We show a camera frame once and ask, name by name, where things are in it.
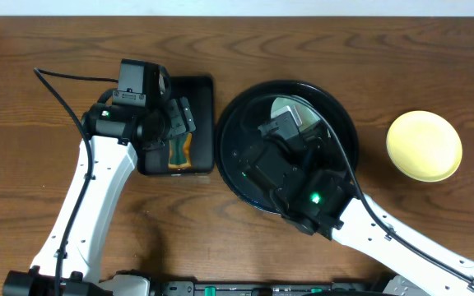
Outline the green and orange sponge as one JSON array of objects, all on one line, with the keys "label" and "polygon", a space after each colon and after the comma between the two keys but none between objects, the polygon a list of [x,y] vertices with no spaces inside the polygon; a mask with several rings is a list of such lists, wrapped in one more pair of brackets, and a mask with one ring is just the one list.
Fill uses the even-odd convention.
[{"label": "green and orange sponge", "polygon": [[189,169],[192,167],[190,147],[192,134],[187,133],[170,140],[170,157],[168,168],[173,170]]}]

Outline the light blue plate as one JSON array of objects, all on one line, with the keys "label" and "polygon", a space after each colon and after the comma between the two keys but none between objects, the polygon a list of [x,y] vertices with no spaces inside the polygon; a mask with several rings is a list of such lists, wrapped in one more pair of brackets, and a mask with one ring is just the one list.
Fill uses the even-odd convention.
[{"label": "light blue plate", "polygon": [[302,132],[320,121],[319,116],[299,101],[289,97],[277,97],[271,106],[271,118],[290,112],[299,130]]}]

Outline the yellow plate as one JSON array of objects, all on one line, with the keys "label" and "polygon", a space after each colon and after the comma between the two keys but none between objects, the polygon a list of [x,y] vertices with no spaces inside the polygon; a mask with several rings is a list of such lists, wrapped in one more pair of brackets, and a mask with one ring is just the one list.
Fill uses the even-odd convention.
[{"label": "yellow plate", "polygon": [[451,177],[462,162],[456,129],[436,113],[415,110],[390,125],[386,148],[395,167],[407,177],[437,183]]}]

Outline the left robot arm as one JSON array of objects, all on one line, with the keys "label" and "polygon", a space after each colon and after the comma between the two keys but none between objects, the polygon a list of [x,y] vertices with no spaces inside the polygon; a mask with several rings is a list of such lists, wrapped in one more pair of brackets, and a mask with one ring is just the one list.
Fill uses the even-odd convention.
[{"label": "left robot arm", "polygon": [[188,99],[156,109],[144,103],[96,103],[78,123],[78,166],[58,218],[27,272],[9,271],[5,295],[148,295],[151,281],[136,272],[100,279],[101,258],[116,205],[138,156],[158,140],[195,130]]}]

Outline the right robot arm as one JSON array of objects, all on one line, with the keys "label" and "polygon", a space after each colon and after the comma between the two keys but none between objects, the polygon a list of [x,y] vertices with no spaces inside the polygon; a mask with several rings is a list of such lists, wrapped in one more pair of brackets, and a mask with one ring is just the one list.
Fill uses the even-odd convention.
[{"label": "right robot arm", "polygon": [[252,180],[288,223],[381,262],[430,295],[474,295],[474,261],[392,217],[365,195],[329,123],[301,132],[277,118],[259,128]]}]

